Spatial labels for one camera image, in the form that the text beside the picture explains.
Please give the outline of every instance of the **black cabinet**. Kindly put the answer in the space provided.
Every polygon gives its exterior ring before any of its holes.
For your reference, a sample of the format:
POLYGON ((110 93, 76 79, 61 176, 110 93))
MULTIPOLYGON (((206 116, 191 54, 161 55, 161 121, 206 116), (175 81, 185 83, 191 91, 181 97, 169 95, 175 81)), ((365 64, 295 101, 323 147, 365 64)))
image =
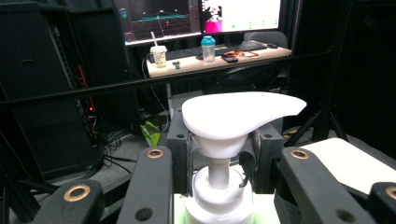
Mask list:
MULTIPOLYGON (((76 8, 70 13, 91 87, 136 79, 130 67, 118 13, 114 6, 76 8)), ((105 124, 141 133, 139 125, 143 124, 143 119, 135 91, 130 89, 95 97, 105 124)))
MULTIPOLYGON (((64 8, 38 4, 0 5, 2 100, 37 97, 78 88, 73 58, 67 58, 64 8)), ((52 179, 102 164, 87 99, 23 105, 0 110, 0 129, 17 157, 36 177, 52 179)))

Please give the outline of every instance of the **computer monitor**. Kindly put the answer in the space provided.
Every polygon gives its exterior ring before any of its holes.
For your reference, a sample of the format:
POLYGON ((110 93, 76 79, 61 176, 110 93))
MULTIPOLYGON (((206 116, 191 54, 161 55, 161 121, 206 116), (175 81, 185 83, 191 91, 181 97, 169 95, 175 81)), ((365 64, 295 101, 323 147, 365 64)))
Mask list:
POLYGON ((202 34, 201 0, 115 0, 126 46, 202 34))
POLYGON ((281 0, 200 0, 204 35, 275 30, 281 0))

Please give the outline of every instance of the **computer tower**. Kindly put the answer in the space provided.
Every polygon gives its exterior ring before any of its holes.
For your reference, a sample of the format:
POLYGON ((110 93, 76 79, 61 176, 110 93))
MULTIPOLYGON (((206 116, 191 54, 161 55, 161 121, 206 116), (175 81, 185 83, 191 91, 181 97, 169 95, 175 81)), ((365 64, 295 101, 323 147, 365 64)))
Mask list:
MULTIPOLYGON (((120 17, 114 5, 73 7, 73 29, 87 68, 91 87, 111 86, 136 79, 125 47, 120 17)), ((106 125, 127 132, 141 134, 143 118, 136 97, 136 89, 95 96, 98 109, 106 125)))

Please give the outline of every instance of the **office chair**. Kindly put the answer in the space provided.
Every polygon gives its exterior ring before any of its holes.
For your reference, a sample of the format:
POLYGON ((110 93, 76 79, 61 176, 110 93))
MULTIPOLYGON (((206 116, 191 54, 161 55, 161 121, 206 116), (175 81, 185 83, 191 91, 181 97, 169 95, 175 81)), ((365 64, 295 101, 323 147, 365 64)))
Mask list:
MULTIPOLYGON (((274 43, 283 49, 288 49, 288 38, 279 31, 262 31, 262 32, 250 32, 245 33, 244 40, 255 40, 262 43, 274 43)), ((289 77, 289 68, 287 66, 281 66, 281 70, 276 80, 273 83, 273 88, 279 88, 280 91, 284 91, 287 88, 289 77)))
POLYGON ((204 94, 269 91, 280 72, 280 65, 242 66, 217 76, 217 82, 204 90, 204 94))
MULTIPOLYGON (((281 48, 288 47, 288 41, 280 32, 246 33, 244 40, 255 40, 262 43, 276 43, 281 48)), ((269 91, 286 85, 276 83, 280 78, 287 77, 287 68, 279 64, 242 66, 217 76, 215 84, 209 83, 203 89, 204 94, 239 92, 239 91, 269 91)))
POLYGON ((245 33, 244 40, 255 40, 262 43, 275 43, 279 47, 287 49, 288 39, 279 31, 261 31, 245 33))

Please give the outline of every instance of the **green object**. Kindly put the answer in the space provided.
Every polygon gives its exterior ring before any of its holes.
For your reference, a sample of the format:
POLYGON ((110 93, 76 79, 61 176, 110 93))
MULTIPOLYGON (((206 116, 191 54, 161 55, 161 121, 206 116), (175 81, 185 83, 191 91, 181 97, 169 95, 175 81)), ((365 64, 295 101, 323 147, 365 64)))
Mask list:
POLYGON ((160 141, 161 131, 150 121, 146 121, 145 125, 140 125, 143 136, 145 136, 148 145, 151 147, 157 146, 160 141))

